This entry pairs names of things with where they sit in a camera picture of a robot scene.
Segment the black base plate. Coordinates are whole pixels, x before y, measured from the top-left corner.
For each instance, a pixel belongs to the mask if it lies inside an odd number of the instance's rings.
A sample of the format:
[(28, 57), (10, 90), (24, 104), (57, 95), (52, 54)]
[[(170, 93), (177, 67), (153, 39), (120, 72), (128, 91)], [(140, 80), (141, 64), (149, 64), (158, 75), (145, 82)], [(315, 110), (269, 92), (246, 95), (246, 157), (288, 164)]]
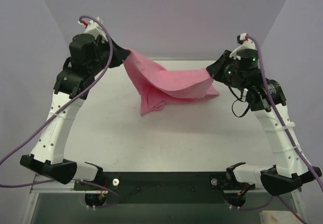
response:
[(224, 192), (255, 189), (228, 180), (225, 172), (104, 172), (100, 185), (116, 192), (107, 203), (123, 204), (223, 203)]

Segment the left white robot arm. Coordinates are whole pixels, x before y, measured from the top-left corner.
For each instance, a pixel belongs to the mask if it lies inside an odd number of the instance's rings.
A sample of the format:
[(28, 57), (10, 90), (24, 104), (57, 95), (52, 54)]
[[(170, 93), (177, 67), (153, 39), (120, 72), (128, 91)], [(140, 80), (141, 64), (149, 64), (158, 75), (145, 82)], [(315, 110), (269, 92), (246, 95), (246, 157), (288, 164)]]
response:
[(103, 185), (102, 168), (65, 159), (66, 142), (89, 90), (99, 80), (98, 74), (120, 66), (130, 52), (105, 36), (87, 33), (74, 36), (69, 51), (53, 87), (46, 125), (31, 153), (21, 157), (20, 165), (62, 184), (85, 180), (95, 190)]

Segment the pink t-shirt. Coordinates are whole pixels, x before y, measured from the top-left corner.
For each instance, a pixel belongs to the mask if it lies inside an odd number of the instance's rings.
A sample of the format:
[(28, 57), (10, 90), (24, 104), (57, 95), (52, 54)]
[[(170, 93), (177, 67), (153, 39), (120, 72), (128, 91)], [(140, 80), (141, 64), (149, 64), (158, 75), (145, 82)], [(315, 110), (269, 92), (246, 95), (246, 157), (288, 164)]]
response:
[(206, 69), (170, 71), (130, 50), (123, 63), (141, 97), (140, 115), (161, 111), (167, 104), (182, 104), (219, 96)]

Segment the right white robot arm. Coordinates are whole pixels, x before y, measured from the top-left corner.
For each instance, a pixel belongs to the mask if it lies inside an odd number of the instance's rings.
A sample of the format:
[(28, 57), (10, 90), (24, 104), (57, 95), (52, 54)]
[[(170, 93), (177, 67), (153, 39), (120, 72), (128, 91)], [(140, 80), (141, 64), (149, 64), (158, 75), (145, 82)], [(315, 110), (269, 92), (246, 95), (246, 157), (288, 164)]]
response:
[(271, 195), (279, 196), (322, 176), (321, 169), (305, 159), (283, 90), (277, 81), (263, 77), (257, 50), (241, 49), (235, 57), (225, 50), (206, 70), (215, 81), (240, 91), (237, 100), (248, 103), (247, 110), (261, 123), (275, 158), (275, 164), (269, 167), (244, 162), (228, 167), (231, 182), (261, 185)]

